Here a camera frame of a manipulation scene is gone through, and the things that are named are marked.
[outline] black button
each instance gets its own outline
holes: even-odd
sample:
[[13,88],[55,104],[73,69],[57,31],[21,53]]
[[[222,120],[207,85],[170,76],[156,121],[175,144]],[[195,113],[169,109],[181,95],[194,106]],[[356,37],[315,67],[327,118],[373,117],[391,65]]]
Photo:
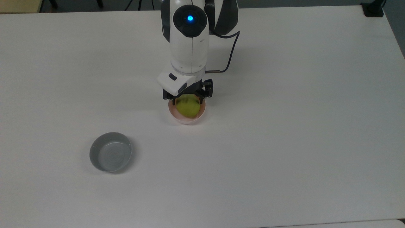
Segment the black button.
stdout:
[[183,20],[179,17],[175,19],[175,23],[177,27],[181,27],[183,25]]
[[193,27],[184,27],[183,28],[183,34],[185,34],[188,37],[196,37],[201,33],[201,29],[199,26],[193,26]]
[[169,74],[169,78],[173,79],[173,81],[176,81],[177,77],[174,76],[172,73]]

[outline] white table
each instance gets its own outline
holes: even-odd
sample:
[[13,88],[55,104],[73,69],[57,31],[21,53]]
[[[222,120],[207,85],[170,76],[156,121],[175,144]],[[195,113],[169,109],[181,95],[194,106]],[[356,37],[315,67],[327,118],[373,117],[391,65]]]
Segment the white table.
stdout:
[[[198,125],[159,12],[0,15],[0,227],[251,228],[405,217],[405,60],[360,6],[241,9]],[[210,40],[222,69],[232,40]],[[119,174],[89,161],[130,137]]]

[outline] white robot link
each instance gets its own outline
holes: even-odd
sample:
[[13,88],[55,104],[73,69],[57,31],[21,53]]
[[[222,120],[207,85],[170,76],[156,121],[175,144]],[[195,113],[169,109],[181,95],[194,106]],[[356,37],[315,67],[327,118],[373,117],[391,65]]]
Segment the white robot link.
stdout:
[[224,36],[238,22],[238,4],[236,0],[164,0],[160,12],[163,36],[169,41],[171,52],[170,62],[158,76],[163,99],[172,100],[174,105],[177,97],[195,94],[202,103],[213,92],[212,80],[203,81],[205,73],[221,73],[228,68],[205,70],[209,35],[239,36],[239,32]]

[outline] floor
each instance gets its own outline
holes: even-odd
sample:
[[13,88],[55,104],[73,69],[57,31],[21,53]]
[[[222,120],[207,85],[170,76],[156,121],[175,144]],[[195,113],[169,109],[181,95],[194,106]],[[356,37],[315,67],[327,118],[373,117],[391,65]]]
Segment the floor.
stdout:
[[[49,0],[44,0],[41,13],[62,12],[93,12],[93,11],[128,11],[138,10],[141,1],[141,10],[160,10],[161,0],[102,0],[103,8],[99,8],[96,0],[56,0],[58,9],[53,9]],[[359,5],[361,2],[372,0],[238,0],[240,8],[260,7],[293,7],[293,6],[341,6]],[[395,38],[405,56],[405,0],[387,0],[384,11],[390,22]]]

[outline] black cable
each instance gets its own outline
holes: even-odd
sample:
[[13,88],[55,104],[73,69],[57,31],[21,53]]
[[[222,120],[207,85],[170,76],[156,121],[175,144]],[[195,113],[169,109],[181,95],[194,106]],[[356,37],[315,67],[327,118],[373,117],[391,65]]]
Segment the black cable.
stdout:
[[39,7],[39,12],[42,13],[42,6],[44,5],[44,0],[41,2],[41,6]]
[[215,33],[214,31],[212,32],[212,34],[216,35],[216,36],[219,37],[219,38],[229,39],[229,38],[232,38],[232,37],[234,37],[234,36],[236,36],[236,38],[235,38],[235,41],[233,42],[233,46],[232,46],[232,49],[231,49],[230,55],[229,55],[228,65],[226,66],[226,68],[225,68],[224,70],[222,70],[222,71],[220,71],[220,70],[205,71],[205,73],[223,73],[223,72],[227,71],[227,69],[229,68],[230,61],[231,61],[231,59],[232,59],[232,54],[233,54],[233,50],[235,49],[236,41],[238,40],[238,37],[239,37],[240,33],[241,33],[241,32],[238,31],[238,32],[236,32],[235,34],[232,34],[232,35],[230,35],[230,36],[221,36],[221,35]]
[[[131,5],[132,1],[133,1],[133,0],[130,0],[130,1],[129,1],[128,6],[125,8],[124,11],[126,11],[126,10],[128,9],[128,7],[129,7],[129,5]],[[142,4],[142,0],[139,0],[138,11],[141,10],[141,4]]]
[[124,11],[126,11],[126,10],[128,9],[128,7],[129,7],[129,5],[131,5],[132,1],[133,1],[133,0],[130,0],[130,1],[129,1],[128,6],[127,6],[127,8],[125,8]]

